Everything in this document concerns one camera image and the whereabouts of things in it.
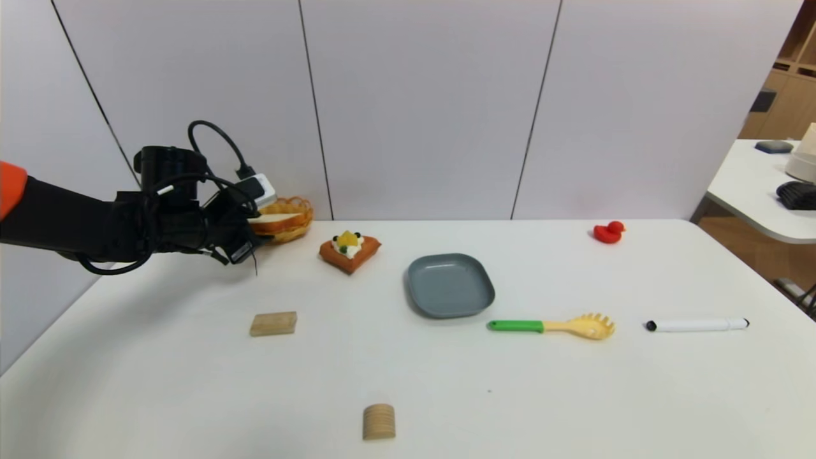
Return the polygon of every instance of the white marker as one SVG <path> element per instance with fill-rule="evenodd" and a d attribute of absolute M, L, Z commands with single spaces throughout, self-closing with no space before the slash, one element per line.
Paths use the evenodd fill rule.
<path fill-rule="evenodd" d="M 722 332 L 742 330 L 751 325 L 748 319 L 701 319 L 701 320 L 650 320 L 646 330 L 650 332 Z"/>

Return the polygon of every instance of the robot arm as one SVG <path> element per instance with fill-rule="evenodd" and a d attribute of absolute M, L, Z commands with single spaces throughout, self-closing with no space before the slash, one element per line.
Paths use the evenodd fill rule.
<path fill-rule="evenodd" d="M 59 252 L 96 274 L 122 274 L 154 252 L 201 253 L 237 264 L 268 240 L 247 221 L 275 198 L 262 174 L 233 184 L 213 176 L 200 152 L 161 146 L 144 147 L 134 167 L 142 190 L 120 191 L 105 202 L 2 163 L 0 242 Z M 197 183 L 206 180 L 220 189 L 199 206 Z M 134 263 L 117 270 L 91 263 L 106 261 Z"/>

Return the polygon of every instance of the bread slice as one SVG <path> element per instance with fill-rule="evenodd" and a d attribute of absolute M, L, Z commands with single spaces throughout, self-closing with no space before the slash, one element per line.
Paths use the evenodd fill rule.
<path fill-rule="evenodd" d="M 379 249 L 379 246 L 381 245 L 382 244 L 380 244 L 377 239 L 364 235 L 360 251 L 354 255 L 354 258 L 349 260 L 345 255 L 337 252 L 335 248 L 331 246 L 331 241 L 325 241 L 320 246 L 320 257 L 326 261 L 326 263 L 335 265 L 343 271 L 351 274 L 363 263 L 365 263 L 366 260 L 377 253 L 377 249 Z"/>
<path fill-rule="evenodd" d="M 304 213 L 269 213 L 250 218 L 250 226 L 256 234 L 275 234 L 306 223 Z"/>

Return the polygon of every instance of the bread basket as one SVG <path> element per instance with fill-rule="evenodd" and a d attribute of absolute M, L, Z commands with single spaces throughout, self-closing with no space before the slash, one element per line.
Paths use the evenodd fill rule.
<path fill-rule="evenodd" d="M 288 243 L 302 237 L 308 232 L 308 228 L 311 226 L 312 219 L 314 217 L 312 204 L 307 199 L 303 199 L 298 196 L 293 198 L 279 198 L 277 201 L 269 204 L 267 207 L 259 209 L 258 212 L 260 212 L 261 215 L 302 214 L 302 216 L 287 219 L 286 222 L 289 220 L 292 220 L 292 222 L 287 224 L 285 228 L 278 231 L 263 231 L 253 225 L 252 229 L 256 234 L 274 236 L 274 238 L 269 242 L 271 244 Z"/>

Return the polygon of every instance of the wicker basket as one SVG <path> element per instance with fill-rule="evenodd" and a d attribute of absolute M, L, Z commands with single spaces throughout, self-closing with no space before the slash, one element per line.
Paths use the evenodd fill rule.
<path fill-rule="evenodd" d="M 262 214 L 302 213 L 306 216 L 306 221 L 304 223 L 288 228 L 284 231 L 278 233 L 258 233 L 265 236 L 275 236 L 275 238 L 269 242 L 271 244 L 288 243 L 297 238 L 303 237 L 303 235 L 308 231 L 309 226 L 312 225 L 314 215 L 312 204 L 307 199 L 297 196 L 293 198 L 279 198 L 277 201 L 269 204 L 267 207 L 259 209 L 258 212 Z"/>

